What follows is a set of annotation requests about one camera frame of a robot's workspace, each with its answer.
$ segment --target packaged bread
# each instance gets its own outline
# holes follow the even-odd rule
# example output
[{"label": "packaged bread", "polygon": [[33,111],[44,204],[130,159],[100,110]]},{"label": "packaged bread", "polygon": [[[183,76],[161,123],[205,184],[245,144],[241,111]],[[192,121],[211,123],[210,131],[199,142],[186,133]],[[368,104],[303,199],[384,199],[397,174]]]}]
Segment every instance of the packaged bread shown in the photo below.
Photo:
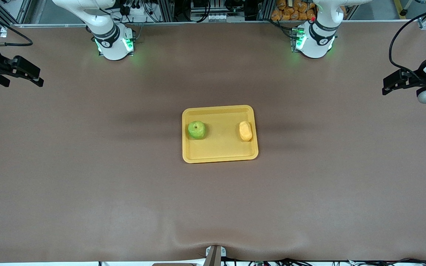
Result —
[{"label": "packaged bread", "polygon": [[308,20],[314,20],[315,18],[317,18],[315,11],[313,10],[308,10],[306,14]]},{"label": "packaged bread", "polygon": [[281,16],[282,16],[282,12],[280,12],[279,10],[274,10],[272,11],[271,20],[274,20],[274,21],[280,20]]},{"label": "packaged bread", "polygon": [[285,0],[277,0],[276,3],[279,10],[284,10],[284,8],[287,7],[287,2]]},{"label": "packaged bread", "polygon": [[291,15],[291,14],[293,14],[294,13],[294,8],[293,7],[286,7],[285,9],[284,9],[284,15]]},{"label": "packaged bread", "polygon": [[346,14],[346,7],[341,6],[341,10],[343,10],[343,17],[346,17],[348,14]]},{"label": "packaged bread", "polygon": [[307,10],[307,3],[302,2],[301,0],[294,0],[294,9],[298,12],[305,12]]},{"label": "packaged bread", "polygon": [[290,20],[298,20],[299,19],[299,12],[296,10],[294,13],[290,15]]},{"label": "packaged bread", "polygon": [[299,20],[307,20],[307,14],[305,12],[299,12]]},{"label": "packaged bread", "polygon": [[290,20],[290,15],[282,14],[282,20]]}]

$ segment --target cable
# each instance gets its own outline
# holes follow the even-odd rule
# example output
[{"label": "cable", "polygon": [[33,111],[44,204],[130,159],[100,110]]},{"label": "cable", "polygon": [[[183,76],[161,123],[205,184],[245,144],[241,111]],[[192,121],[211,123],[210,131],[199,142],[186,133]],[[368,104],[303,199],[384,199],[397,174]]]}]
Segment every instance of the cable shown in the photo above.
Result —
[{"label": "cable", "polygon": [[102,10],[101,8],[99,9],[101,12],[103,12],[103,13],[105,13],[105,14],[108,14],[109,15],[109,17],[115,17],[115,18],[117,18],[118,20],[122,20],[123,19],[123,17],[116,17],[115,15],[113,15],[115,12],[111,12],[111,13],[108,13],[106,10]]},{"label": "cable", "polygon": [[226,7],[227,10],[230,10],[230,12],[241,12],[244,11],[244,7],[234,8],[232,5],[228,5],[228,3],[232,2],[232,0],[225,0],[224,7]]},{"label": "cable", "polygon": [[207,2],[208,11],[206,10],[206,7],[205,7],[205,13],[203,14],[203,17],[200,20],[197,21],[197,23],[200,23],[203,20],[206,20],[206,18],[208,18],[208,15],[210,15],[210,10],[211,10],[211,7],[212,7],[211,2],[210,2],[210,0],[205,0],[205,1]]},{"label": "cable", "polygon": [[[206,20],[206,18],[208,18],[208,15],[210,15],[210,10],[211,10],[211,2],[210,2],[210,0],[205,0],[206,1],[206,4],[205,4],[205,11],[204,11],[204,13],[203,13],[203,16],[202,16],[202,18],[200,18],[200,20],[198,20],[198,21],[196,21],[196,23],[200,23],[200,22],[203,22],[203,20]],[[184,15],[184,17],[185,17],[185,19],[186,20],[188,20],[188,21],[193,21],[193,20],[191,20],[187,15],[186,15],[186,11],[190,8],[190,7],[187,7],[186,9],[185,9],[185,7],[186,7],[186,4],[189,2],[189,0],[184,0],[183,1],[183,3],[182,3],[182,13],[183,13],[183,15]]]},{"label": "cable", "polygon": [[399,64],[397,64],[396,62],[394,62],[394,60],[392,59],[392,47],[394,46],[394,42],[397,39],[397,36],[399,36],[399,34],[402,32],[402,30],[407,27],[410,23],[412,23],[415,20],[418,20],[421,17],[426,16],[426,12],[422,13],[416,17],[414,17],[413,19],[407,21],[402,27],[400,27],[400,29],[396,32],[396,34],[394,35],[394,37],[392,38],[392,41],[390,42],[391,44],[389,45],[389,61],[391,64],[393,64],[394,66],[404,69],[406,71],[408,71],[410,74],[412,74],[414,77],[416,77],[421,83],[426,84],[426,82],[424,82],[419,76],[417,76],[417,74],[414,73],[414,71],[411,71],[409,68],[406,68],[404,66],[401,66]]},{"label": "cable", "polygon": [[154,10],[154,8],[152,7],[152,1],[151,0],[149,0],[149,8],[151,9],[151,11],[152,11],[152,15],[154,15],[154,17],[155,17],[155,19],[157,20],[157,22],[160,22],[160,18],[158,18],[157,17],[157,14],[155,13],[155,10]]},{"label": "cable", "polygon": [[14,43],[14,42],[5,42],[4,45],[6,47],[30,47],[32,44],[34,44],[34,42],[32,42],[32,40],[29,39],[29,37],[27,37],[26,35],[18,32],[15,29],[13,29],[13,27],[11,27],[10,25],[8,25],[8,24],[6,24],[4,22],[1,22],[1,21],[0,21],[0,25],[3,26],[3,27],[6,27],[7,29],[10,29],[12,32],[14,32],[17,35],[23,37],[27,41],[27,43],[25,43],[25,44],[18,44],[18,43]]},{"label": "cable", "polygon": [[273,20],[270,20],[270,19],[268,19],[268,18],[262,18],[262,19],[260,19],[260,20],[264,20],[264,21],[268,21],[268,22],[270,22],[272,25],[274,25],[274,26],[276,26],[276,27],[278,27],[279,29],[281,29],[282,30],[282,33],[285,35],[285,36],[287,36],[287,37],[289,37],[289,38],[291,38],[291,39],[296,39],[297,37],[293,37],[293,36],[291,36],[291,35],[289,35],[287,32],[286,32],[286,30],[292,30],[292,28],[289,28],[289,27],[284,27],[284,26],[282,26],[282,25],[280,25],[280,22],[279,21],[277,21],[277,23],[276,22],[274,22]]},{"label": "cable", "polygon": [[141,28],[139,29],[139,33],[137,34],[137,37],[135,38],[135,41],[137,41],[137,39],[139,39],[139,37],[141,36],[141,32],[142,32],[142,28],[144,27],[144,24],[141,24]]},{"label": "cable", "polygon": [[149,15],[149,17],[151,17],[151,19],[154,22],[159,22],[159,21],[155,20],[154,17],[151,16],[151,14],[149,13],[149,11],[147,11],[147,6],[146,6],[146,2],[145,2],[146,0],[141,0],[141,1],[142,1],[142,6],[144,7],[144,10],[146,11],[147,15]]}]

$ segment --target brown table surface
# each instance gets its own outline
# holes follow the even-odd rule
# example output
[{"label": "brown table surface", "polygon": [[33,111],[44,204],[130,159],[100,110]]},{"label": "brown table surface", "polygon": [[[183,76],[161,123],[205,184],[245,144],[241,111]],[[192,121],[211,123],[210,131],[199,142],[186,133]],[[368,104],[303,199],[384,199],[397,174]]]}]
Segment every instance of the brown table surface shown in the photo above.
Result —
[{"label": "brown table surface", "polygon": [[[145,27],[134,57],[25,29],[43,88],[0,86],[0,262],[426,259],[426,105],[381,95],[402,23],[345,23],[322,59],[269,24]],[[416,23],[395,59],[416,68]],[[187,164],[186,108],[248,104],[259,156]]]}]

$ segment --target black cable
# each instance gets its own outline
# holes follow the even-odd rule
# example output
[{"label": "black cable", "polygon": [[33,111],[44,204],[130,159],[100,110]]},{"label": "black cable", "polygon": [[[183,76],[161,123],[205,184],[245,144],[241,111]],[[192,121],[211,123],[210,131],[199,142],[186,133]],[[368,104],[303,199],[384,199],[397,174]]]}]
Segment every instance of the black cable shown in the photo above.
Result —
[{"label": "black cable", "polygon": [[[204,11],[204,13],[203,13],[203,16],[202,16],[202,18],[200,18],[200,20],[198,20],[198,21],[196,21],[196,23],[200,23],[200,22],[203,22],[203,20],[206,20],[206,18],[208,18],[208,15],[210,15],[210,10],[211,10],[211,2],[210,2],[210,0],[205,0],[206,1],[206,4],[205,4],[205,11]],[[193,21],[193,20],[191,20],[191,18],[189,18],[187,15],[186,15],[186,11],[190,8],[190,7],[186,7],[186,4],[189,2],[189,0],[184,0],[183,2],[182,2],[182,13],[183,13],[183,15],[184,15],[184,17],[185,17],[185,19],[186,20],[188,20],[188,21]]]},{"label": "black cable", "polygon": [[205,1],[207,3],[206,6],[208,7],[208,11],[206,10],[206,7],[205,7],[205,13],[203,14],[203,17],[200,20],[197,21],[197,23],[200,23],[203,20],[206,20],[206,18],[208,18],[208,15],[210,15],[210,10],[211,10],[211,7],[212,7],[211,2],[210,2],[210,0],[205,0]]},{"label": "black cable", "polygon": [[0,25],[3,26],[3,27],[6,27],[8,29],[10,29],[12,32],[16,33],[17,35],[23,37],[26,41],[28,41],[25,44],[17,44],[17,43],[14,43],[14,42],[5,42],[4,43],[5,46],[7,46],[7,47],[30,47],[32,44],[34,44],[34,42],[32,42],[32,40],[29,39],[29,37],[27,37],[26,35],[18,32],[15,29],[13,29],[13,27],[11,27],[10,25],[8,25],[8,24],[6,24],[4,22],[1,22],[1,21],[0,21]]},{"label": "black cable", "polygon": [[228,5],[229,2],[231,2],[232,0],[225,0],[224,2],[224,7],[226,7],[227,10],[229,10],[230,12],[241,12],[244,11],[244,7],[240,7],[240,8],[234,8],[233,6]]},{"label": "black cable", "polygon": [[147,13],[147,15],[149,15],[149,17],[151,17],[151,19],[154,21],[154,22],[159,22],[159,21],[157,21],[157,20],[155,20],[155,18],[154,17],[152,17],[151,16],[151,14],[147,11],[147,6],[146,6],[146,2],[145,2],[146,0],[142,0],[142,6],[144,7],[144,10],[146,11],[146,13]]},{"label": "black cable", "polygon": [[123,19],[123,17],[116,17],[115,15],[113,15],[115,12],[108,13],[106,10],[102,10],[101,8],[100,8],[99,10],[100,10],[101,12],[105,13],[105,14],[108,14],[108,15],[109,15],[109,17],[115,17],[115,18],[117,18],[118,20],[122,20],[122,19]]},{"label": "black cable", "polygon": [[397,39],[397,36],[399,36],[399,34],[402,32],[402,30],[407,27],[410,23],[412,23],[415,20],[418,20],[421,17],[426,16],[426,12],[422,13],[416,17],[414,17],[413,19],[407,21],[402,27],[400,27],[400,29],[396,32],[396,34],[394,35],[394,37],[392,38],[392,41],[390,42],[391,44],[389,45],[389,61],[391,64],[393,64],[394,66],[404,69],[406,71],[408,71],[410,74],[412,74],[414,77],[416,77],[421,83],[426,84],[426,82],[424,82],[419,76],[417,76],[417,74],[414,73],[414,71],[411,71],[409,68],[401,66],[399,64],[397,64],[396,62],[394,62],[394,60],[392,59],[392,47],[394,46],[394,42]]},{"label": "black cable", "polygon": [[157,15],[155,14],[155,10],[154,10],[154,8],[152,7],[152,1],[151,0],[149,0],[149,8],[151,9],[151,11],[152,11],[152,15],[154,15],[154,17],[155,17],[155,19],[156,19],[156,21],[157,22],[160,22],[160,18],[157,18]]},{"label": "black cable", "polygon": [[289,38],[291,38],[291,39],[297,39],[297,37],[293,37],[293,36],[289,35],[289,34],[286,32],[286,30],[291,31],[291,30],[292,30],[292,28],[284,27],[284,26],[280,25],[280,22],[279,22],[279,21],[277,21],[277,23],[276,23],[276,22],[274,22],[273,20],[270,20],[270,19],[268,19],[268,18],[262,18],[261,20],[268,21],[268,22],[270,22],[272,25],[274,25],[274,26],[278,27],[279,29],[281,29],[282,33],[283,33],[285,36],[287,36],[287,37],[289,37]]},{"label": "black cable", "polygon": [[398,261],[356,261],[355,266],[395,266],[397,263],[420,263],[426,265],[425,260],[404,258]]}]

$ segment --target green led light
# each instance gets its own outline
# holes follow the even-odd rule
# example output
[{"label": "green led light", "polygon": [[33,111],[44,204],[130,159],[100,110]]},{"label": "green led light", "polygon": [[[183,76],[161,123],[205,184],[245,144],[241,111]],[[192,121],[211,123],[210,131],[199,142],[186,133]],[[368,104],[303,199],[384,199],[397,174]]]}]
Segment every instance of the green led light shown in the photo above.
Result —
[{"label": "green led light", "polygon": [[132,40],[123,38],[123,43],[128,51],[132,51]]},{"label": "green led light", "polygon": [[99,43],[98,43],[98,41],[96,39],[95,39],[95,44],[98,47],[98,51],[101,52],[101,47],[99,46]]},{"label": "green led light", "polygon": [[303,48],[303,44],[305,43],[306,39],[307,39],[306,34],[303,34],[302,37],[297,40],[297,45],[296,45],[297,49]]}]

